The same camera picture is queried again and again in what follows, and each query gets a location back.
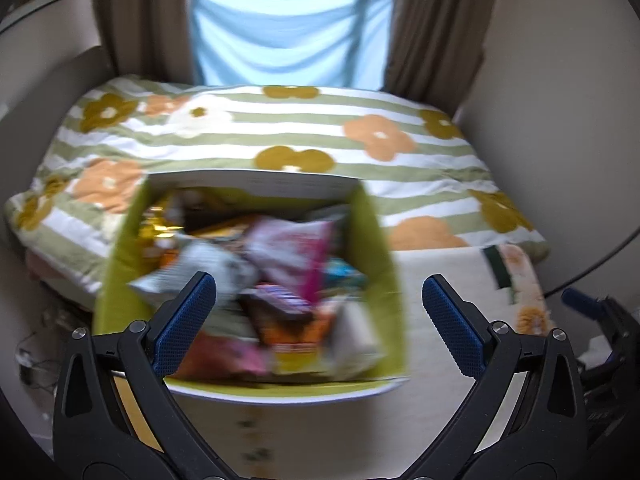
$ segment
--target cardboard box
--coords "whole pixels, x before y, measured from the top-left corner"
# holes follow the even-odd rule
[[[351,205],[345,259],[366,274],[364,299],[382,342],[384,357],[357,380],[319,384],[213,384],[166,378],[172,392],[247,404],[314,404],[368,397],[406,380],[404,314],[391,255],[369,196],[355,178],[261,170],[194,170],[151,173],[133,200],[114,245],[94,315],[94,333],[120,332],[152,309],[127,283],[144,274],[138,227],[144,210],[169,189],[215,188],[238,212],[280,216],[335,203]]]

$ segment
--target blue fabric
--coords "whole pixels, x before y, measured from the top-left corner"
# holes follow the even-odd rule
[[[393,0],[193,0],[196,70],[212,86],[379,90]]]

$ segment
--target cord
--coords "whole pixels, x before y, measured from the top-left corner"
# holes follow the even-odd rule
[[[554,294],[557,294],[561,290],[564,290],[568,286],[573,285],[578,280],[583,279],[590,272],[593,272],[594,270],[596,270],[599,266],[607,263],[616,254],[618,254],[622,249],[624,249],[626,246],[628,246],[633,240],[638,238],[638,235],[640,235],[640,226],[638,226],[635,231],[633,231],[628,237],[626,237],[622,241],[622,243],[620,245],[618,245],[610,253],[606,254],[604,257],[602,257],[597,262],[595,262],[591,267],[588,267],[587,269],[583,270],[583,272],[581,272],[580,274],[577,274],[576,276],[574,276],[573,278],[571,278],[567,282],[564,282],[562,285],[556,286],[556,288],[554,288],[553,290],[550,290],[549,292],[545,292],[545,298],[549,298],[549,297],[553,296]]]

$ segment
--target wall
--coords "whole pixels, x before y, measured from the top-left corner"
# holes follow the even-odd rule
[[[640,224],[640,20],[627,0],[498,0],[460,113],[498,184],[551,244],[549,290]],[[640,306],[640,240],[578,283]],[[550,301],[573,340],[594,324]]]
[[[27,16],[0,34],[0,107],[16,104],[48,71],[99,43],[91,0],[59,0]],[[27,430],[50,446],[52,397],[29,390],[18,380],[14,352],[34,330],[25,347],[36,360],[57,357],[59,336],[42,329],[42,311],[52,299],[27,279],[16,256],[0,244],[0,386]]]
[[[59,0],[0,33],[0,103],[11,107],[49,70],[98,44],[91,0]]]

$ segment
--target metal bolt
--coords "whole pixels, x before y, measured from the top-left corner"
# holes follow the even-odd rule
[[[86,336],[86,328],[84,326],[79,326],[71,334],[73,339],[82,339],[84,336]]]
[[[492,328],[494,329],[494,332],[497,334],[506,334],[509,331],[509,325],[507,325],[502,321],[496,321],[492,325]]]
[[[137,319],[132,321],[129,325],[129,331],[137,334],[138,332],[142,332],[146,328],[146,323],[141,319]]]
[[[564,333],[564,331],[560,330],[559,328],[556,328],[553,331],[553,336],[558,341],[564,341],[566,339],[566,334]]]

